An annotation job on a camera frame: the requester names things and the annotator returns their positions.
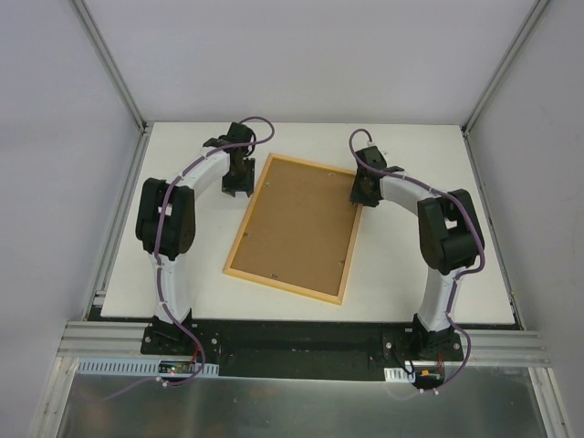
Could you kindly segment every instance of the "white tabletop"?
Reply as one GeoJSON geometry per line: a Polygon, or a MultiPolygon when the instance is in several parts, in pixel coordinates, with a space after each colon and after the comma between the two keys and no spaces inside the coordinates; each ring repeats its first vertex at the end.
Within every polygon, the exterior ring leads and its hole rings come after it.
{"type": "MultiPolygon", "coordinates": [[[[186,167],[204,141],[226,133],[228,126],[228,123],[154,125],[109,280],[103,317],[153,315],[156,307],[153,271],[134,234],[141,186],[149,177],[168,178],[186,167]]],[[[267,126],[261,123],[250,126],[258,138],[268,133],[267,126]]],[[[275,138],[255,149],[255,177],[259,177],[270,152],[356,169],[347,141],[359,127],[368,128],[380,150],[387,152],[388,165],[399,165],[411,176],[436,188],[447,191],[464,188],[472,195],[485,235],[486,268],[464,280],[454,318],[463,323],[513,323],[493,241],[457,126],[278,123],[275,138]]],[[[356,148],[364,146],[365,137],[357,137],[356,148]]],[[[221,193],[219,181],[196,203],[196,237],[187,255],[195,318],[412,320],[422,303],[427,274],[414,215],[390,203],[363,208],[344,301],[337,306],[223,274],[247,204],[244,195],[234,199],[221,193]]]]}

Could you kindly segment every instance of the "white wall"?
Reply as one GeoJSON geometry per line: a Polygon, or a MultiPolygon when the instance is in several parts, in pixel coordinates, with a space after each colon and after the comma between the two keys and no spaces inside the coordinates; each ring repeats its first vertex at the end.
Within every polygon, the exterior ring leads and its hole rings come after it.
{"type": "Polygon", "coordinates": [[[584,2],[554,2],[471,135],[530,329],[584,436],[584,2]]]}
{"type": "Polygon", "coordinates": [[[67,1],[0,2],[0,435],[24,437],[137,131],[67,1]]]}
{"type": "Polygon", "coordinates": [[[148,120],[465,121],[534,0],[88,0],[148,120]]]}

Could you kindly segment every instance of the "brown board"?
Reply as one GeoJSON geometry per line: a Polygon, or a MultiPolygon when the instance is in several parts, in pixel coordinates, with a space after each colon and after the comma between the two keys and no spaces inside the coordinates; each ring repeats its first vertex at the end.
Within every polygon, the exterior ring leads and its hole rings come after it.
{"type": "Polygon", "coordinates": [[[224,272],[341,304],[361,213],[354,177],[270,154],[224,272]]]}

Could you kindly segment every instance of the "purple cable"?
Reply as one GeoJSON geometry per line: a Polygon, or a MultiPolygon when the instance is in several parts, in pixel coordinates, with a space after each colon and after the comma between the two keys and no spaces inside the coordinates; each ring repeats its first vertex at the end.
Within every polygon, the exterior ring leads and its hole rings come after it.
{"type": "Polygon", "coordinates": [[[260,121],[267,123],[267,125],[270,127],[270,130],[271,130],[270,134],[262,140],[254,139],[253,141],[249,141],[246,143],[227,144],[225,146],[215,148],[212,151],[210,151],[209,153],[207,153],[206,155],[197,158],[194,162],[189,164],[181,172],[180,176],[177,176],[176,178],[174,178],[174,180],[172,180],[172,182],[168,186],[168,189],[166,189],[166,193],[164,194],[164,198],[162,200],[161,212],[160,212],[160,217],[158,220],[158,227],[156,229],[156,240],[154,241],[154,251],[153,251],[154,258],[156,259],[156,263],[158,265],[158,268],[156,269],[156,292],[158,294],[158,300],[159,300],[159,303],[162,304],[162,309],[164,310],[164,312],[166,313],[168,318],[170,318],[171,321],[184,334],[186,334],[189,338],[191,338],[191,340],[194,342],[194,344],[201,351],[201,365],[199,366],[199,368],[197,370],[195,370],[191,376],[189,376],[188,378],[186,378],[183,381],[178,381],[178,382],[166,381],[167,385],[170,385],[170,386],[181,386],[181,385],[184,385],[185,383],[188,383],[189,381],[192,381],[201,371],[203,371],[204,365],[206,362],[206,357],[204,354],[203,345],[201,345],[201,342],[199,341],[199,339],[196,336],[194,336],[194,334],[189,329],[185,328],[183,326],[183,324],[181,324],[181,322],[178,319],[176,319],[174,317],[174,315],[168,309],[168,306],[164,302],[164,294],[162,293],[162,260],[160,258],[159,252],[161,249],[162,228],[164,227],[164,217],[166,216],[166,208],[168,207],[168,202],[171,198],[172,189],[174,189],[176,184],[178,184],[195,167],[197,167],[200,163],[202,163],[204,160],[206,160],[207,157],[210,157],[216,153],[219,153],[220,151],[225,151],[225,150],[229,150],[229,149],[233,149],[233,148],[241,148],[241,147],[246,147],[246,146],[256,146],[257,144],[266,143],[274,138],[274,134],[276,133],[276,129],[274,128],[274,125],[272,124],[272,122],[270,120],[268,120],[264,117],[260,117],[260,116],[252,116],[252,117],[247,117],[247,118],[241,120],[239,123],[245,123],[245,122],[250,121],[250,120],[260,120],[260,121]]]}
{"type": "Polygon", "coordinates": [[[444,385],[450,383],[451,381],[453,381],[454,379],[456,379],[460,375],[460,373],[462,372],[464,367],[466,367],[466,364],[468,363],[468,361],[470,359],[471,348],[472,348],[471,347],[471,337],[464,329],[462,329],[460,326],[458,326],[453,321],[453,319],[450,315],[452,313],[453,306],[454,306],[454,298],[456,297],[456,289],[458,288],[458,281],[463,276],[466,276],[468,274],[475,274],[477,272],[482,271],[485,268],[485,250],[483,248],[481,238],[479,237],[478,233],[476,232],[475,225],[473,224],[473,221],[471,220],[470,216],[468,215],[468,212],[466,211],[464,206],[461,204],[461,202],[458,201],[454,196],[452,196],[449,193],[441,192],[440,190],[434,189],[434,188],[430,187],[428,184],[426,184],[425,182],[422,182],[420,180],[416,180],[415,178],[412,178],[411,176],[394,174],[391,172],[386,172],[386,171],[381,171],[379,169],[375,169],[374,167],[369,166],[361,158],[359,158],[359,156],[357,155],[357,153],[353,149],[353,138],[359,132],[363,132],[364,134],[366,134],[367,137],[369,138],[369,141],[373,142],[373,138],[371,137],[370,132],[368,130],[363,129],[363,128],[359,128],[358,130],[354,130],[350,134],[350,137],[349,137],[350,153],[353,155],[353,157],[355,158],[355,161],[357,161],[358,164],[360,164],[362,167],[364,167],[365,169],[367,169],[370,172],[377,173],[378,175],[381,175],[381,176],[389,176],[390,178],[396,178],[399,180],[404,180],[404,181],[407,181],[409,183],[416,184],[418,187],[422,187],[424,190],[427,190],[429,193],[435,193],[435,194],[438,194],[438,195],[448,199],[450,202],[452,202],[454,205],[456,205],[456,208],[458,208],[458,210],[460,211],[461,215],[464,218],[464,223],[466,224],[466,226],[470,230],[471,235],[473,236],[473,239],[474,239],[474,243],[476,244],[476,247],[478,249],[479,265],[475,268],[465,269],[464,271],[459,272],[456,276],[454,276],[453,286],[452,286],[452,289],[450,290],[450,296],[448,297],[448,304],[446,305],[446,319],[448,319],[448,322],[450,323],[451,326],[453,326],[453,328],[455,330],[458,330],[459,332],[461,332],[463,334],[463,336],[466,338],[466,354],[464,355],[463,362],[461,363],[458,370],[456,370],[456,372],[450,377],[450,379],[448,379],[447,381],[445,381],[442,385],[440,385],[438,387],[438,388],[442,388],[444,385]]]}

